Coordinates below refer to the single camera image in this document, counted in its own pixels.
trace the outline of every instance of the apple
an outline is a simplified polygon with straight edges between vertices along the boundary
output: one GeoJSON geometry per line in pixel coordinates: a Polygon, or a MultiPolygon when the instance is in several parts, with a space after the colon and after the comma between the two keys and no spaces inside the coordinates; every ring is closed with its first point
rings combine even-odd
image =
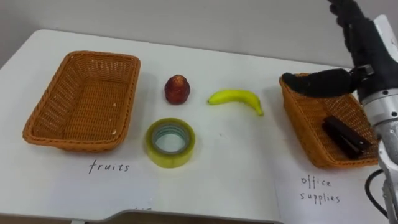
{"type": "Polygon", "coordinates": [[[173,105],[180,105],[186,102],[191,87],[187,79],[182,75],[174,75],[169,78],[164,86],[166,100],[173,105]]]}

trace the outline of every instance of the yellow banana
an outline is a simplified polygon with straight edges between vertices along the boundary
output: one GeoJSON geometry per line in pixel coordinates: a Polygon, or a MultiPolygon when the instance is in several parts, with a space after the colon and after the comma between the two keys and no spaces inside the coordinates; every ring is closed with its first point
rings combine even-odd
{"type": "Polygon", "coordinates": [[[260,99],[256,94],[249,90],[220,90],[213,94],[207,100],[207,103],[210,105],[219,105],[231,101],[245,103],[255,109],[259,116],[264,115],[264,112],[261,108],[260,99]]]}

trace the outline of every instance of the empty wicker basket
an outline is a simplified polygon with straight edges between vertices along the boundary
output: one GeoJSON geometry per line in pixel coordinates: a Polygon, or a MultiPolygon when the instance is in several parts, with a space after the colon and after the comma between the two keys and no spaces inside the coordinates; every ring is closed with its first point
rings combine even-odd
{"type": "Polygon", "coordinates": [[[279,83],[290,122],[305,153],[315,166],[349,168],[377,164],[375,135],[361,105],[352,95],[315,99],[294,92],[282,79],[279,83]],[[340,119],[372,144],[359,159],[348,159],[322,129],[323,120],[331,115],[340,119]]]}
{"type": "Polygon", "coordinates": [[[114,149],[129,129],[140,64],[130,55],[68,54],[26,122],[23,138],[67,151],[114,149]]]}

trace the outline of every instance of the gray wall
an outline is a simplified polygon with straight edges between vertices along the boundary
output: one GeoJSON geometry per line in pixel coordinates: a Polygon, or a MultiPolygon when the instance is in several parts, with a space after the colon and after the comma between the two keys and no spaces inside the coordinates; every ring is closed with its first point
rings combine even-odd
{"type": "MultiPolygon", "coordinates": [[[[398,0],[358,0],[387,14],[398,0]]],[[[0,0],[0,66],[37,29],[350,66],[327,0],[0,0]]]]}

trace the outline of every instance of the black cable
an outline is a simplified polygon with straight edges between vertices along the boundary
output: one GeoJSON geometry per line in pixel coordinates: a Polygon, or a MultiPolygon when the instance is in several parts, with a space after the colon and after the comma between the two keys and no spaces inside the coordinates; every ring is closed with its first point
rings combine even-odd
{"type": "Polygon", "coordinates": [[[376,201],[376,199],[374,199],[371,191],[370,191],[370,186],[371,186],[371,182],[372,180],[377,177],[378,175],[382,174],[383,170],[379,169],[374,171],[371,175],[369,175],[369,177],[366,179],[365,182],[365,192],[366,192],[366,196],[368,196],[368,199],[372,202],[372,204],[386,217],[387,216],[387,211],[376,201]]]}

